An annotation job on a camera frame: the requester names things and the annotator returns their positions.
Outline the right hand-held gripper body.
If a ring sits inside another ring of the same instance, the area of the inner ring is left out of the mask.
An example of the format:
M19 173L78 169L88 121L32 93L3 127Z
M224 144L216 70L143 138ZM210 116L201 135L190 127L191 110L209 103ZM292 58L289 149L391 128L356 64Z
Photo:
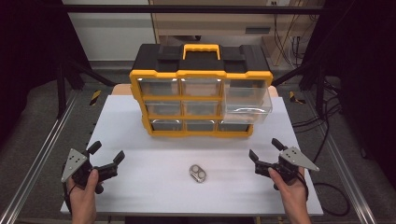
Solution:
M279 150L278 162L272 165L287 184L292 184L299 177L300 167L309 171L319 171L319 168L297 147L282 147Z

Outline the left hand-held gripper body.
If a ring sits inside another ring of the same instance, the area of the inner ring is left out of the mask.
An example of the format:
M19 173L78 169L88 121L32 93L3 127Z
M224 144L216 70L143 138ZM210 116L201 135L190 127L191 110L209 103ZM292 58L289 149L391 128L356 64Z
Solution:
M98 147L90 147L83 152L79 152L71 148L64 164L61 182L65 184L69 177L73 177L78 185L85 187L93 169L90 156L97 150Z

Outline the large clear plastic drawer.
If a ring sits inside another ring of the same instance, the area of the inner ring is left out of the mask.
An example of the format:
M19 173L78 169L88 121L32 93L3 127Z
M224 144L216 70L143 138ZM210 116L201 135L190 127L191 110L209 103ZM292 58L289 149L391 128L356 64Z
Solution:
M273 105L265 80L229 79L223 86L221 115L227 124L262 123Z

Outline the small silver metal case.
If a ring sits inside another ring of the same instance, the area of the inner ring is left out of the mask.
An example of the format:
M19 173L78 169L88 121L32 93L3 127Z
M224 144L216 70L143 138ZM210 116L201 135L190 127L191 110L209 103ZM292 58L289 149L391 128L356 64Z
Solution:
M197 183L203 183L206 180L206 171L201 168L198 164L194 164L190 167L190 176Z

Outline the person's right hand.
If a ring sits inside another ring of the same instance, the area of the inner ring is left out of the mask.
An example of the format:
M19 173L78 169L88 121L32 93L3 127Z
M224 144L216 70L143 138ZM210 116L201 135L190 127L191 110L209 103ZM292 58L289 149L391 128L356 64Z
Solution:
M269 168L268 172L280 192L285 210L288 212L306 211L306 192L304 185L300 181L288 185L273 168Z

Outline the person's left hand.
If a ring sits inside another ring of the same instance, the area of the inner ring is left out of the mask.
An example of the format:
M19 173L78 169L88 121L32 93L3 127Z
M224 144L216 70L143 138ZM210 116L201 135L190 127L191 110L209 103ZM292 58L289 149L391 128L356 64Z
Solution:
M69 183L75 187L70 190L70 202L74 213L77 211L89 211L95 209L95 188L98 184L99 174L96 169L91 170L87 185L82 189L73 179Z

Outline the black metal stand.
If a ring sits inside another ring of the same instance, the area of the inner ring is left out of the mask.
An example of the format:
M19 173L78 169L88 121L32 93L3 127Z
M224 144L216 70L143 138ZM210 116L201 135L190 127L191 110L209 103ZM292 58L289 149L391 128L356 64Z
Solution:
M289 71L286 75L276 78L272 85L277 87L287 80L296 77L298 75L302 76L300 80L299 87L301 91L310 91L313 86L316 86L316 101L315 110L317 114L323 118L324 117L324 80L325 74L318 60L308 60L304 62L301 66Z
M68 60L62 63L59 63L56 68L56 77L57 77L57 92L58 92L58 115L57 118L61 118L66 111L66 92L65 92L65 77L63 73L63 68L70 67L72 69L77 70L78 72L66 79L71 84L74 90L81 90L84 87L84 81L79 76L80 73L86 74L89 77L99 81L100 83L105 84L108 87L115 87L117 85L116 82L111 81L105 77L94 72L91 68L87 66L83 66L75 61Z

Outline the set of small clear drawers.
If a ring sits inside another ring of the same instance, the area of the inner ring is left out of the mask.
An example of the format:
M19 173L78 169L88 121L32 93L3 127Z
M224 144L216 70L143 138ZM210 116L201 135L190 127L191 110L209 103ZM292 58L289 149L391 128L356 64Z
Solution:
M248 124L225 123L218 78L137 80L153 132L247 132Z

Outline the black curtain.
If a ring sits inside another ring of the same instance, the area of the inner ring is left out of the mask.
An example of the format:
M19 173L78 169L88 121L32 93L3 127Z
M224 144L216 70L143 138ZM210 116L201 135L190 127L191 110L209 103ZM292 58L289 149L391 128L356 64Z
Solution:
M323 0L304 59L341 80L365 149L396 187L396 0Z
M63 0L0 0L0 146L12 135L35 87L65 76L83 85L70 61L90 66Z

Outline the white cabinet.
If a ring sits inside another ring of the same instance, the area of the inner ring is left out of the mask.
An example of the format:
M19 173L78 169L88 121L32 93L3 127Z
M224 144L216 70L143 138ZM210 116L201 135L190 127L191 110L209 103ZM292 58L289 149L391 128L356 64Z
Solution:
M133 61L156 37L149 13L69 13L90 61Z

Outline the yellow and black drawer organizer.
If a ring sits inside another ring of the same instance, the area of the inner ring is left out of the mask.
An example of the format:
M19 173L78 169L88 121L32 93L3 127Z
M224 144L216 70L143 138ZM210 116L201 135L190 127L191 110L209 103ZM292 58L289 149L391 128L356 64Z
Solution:
M140 47L130 72L131 90L142 112L142 123L152 136L216 136L248 137L254 124L247 132L153 132L149 127L149 116L137 80L142 78L218 78L223 86L229 79L265 80L269 87L273 81L263 50L258 45L223 47L217 44L184 44L163 46L144 44Z

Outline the beige wooden desk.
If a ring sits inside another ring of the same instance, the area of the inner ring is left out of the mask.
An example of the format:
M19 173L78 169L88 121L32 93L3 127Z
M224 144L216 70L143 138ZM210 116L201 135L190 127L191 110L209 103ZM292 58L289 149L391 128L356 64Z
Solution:
M148 0L154 5L174 6L250 6L322 7L326 0ZM274 65L295 63L292 43L309 40L317 15L272 14L183 14L154 13L155 34L160 43L169 36L258 36Z

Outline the aluminium frame rail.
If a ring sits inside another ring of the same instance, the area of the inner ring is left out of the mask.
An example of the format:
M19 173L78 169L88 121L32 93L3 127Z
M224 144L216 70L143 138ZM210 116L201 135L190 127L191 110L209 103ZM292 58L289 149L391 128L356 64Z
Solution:
M0 216L0 224L14 224L16 221L44 167L44 164L46 163L54 145L56 144L56 141L58 140L59 135L61 134L79 95L80 91L70 92L64 112L54 122L45 142L38 151L35 160L22 180L17 192L13 196L11 202L8 204L3 214Z
M359 178L368 168L341 110L338 98L326 95L324 117L298 131L298 141L303 152L320 168L319 172L311 174L311 178L324 208L324 218L377 224L359 185Z

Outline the dark horizontal frame bar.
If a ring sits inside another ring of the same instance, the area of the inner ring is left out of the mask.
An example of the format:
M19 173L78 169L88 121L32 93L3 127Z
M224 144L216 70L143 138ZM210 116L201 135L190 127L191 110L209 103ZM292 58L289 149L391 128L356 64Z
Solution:
M197 13L197 14L297 14L320 15L323 7L174 6L174 5L62 5L75 13Z

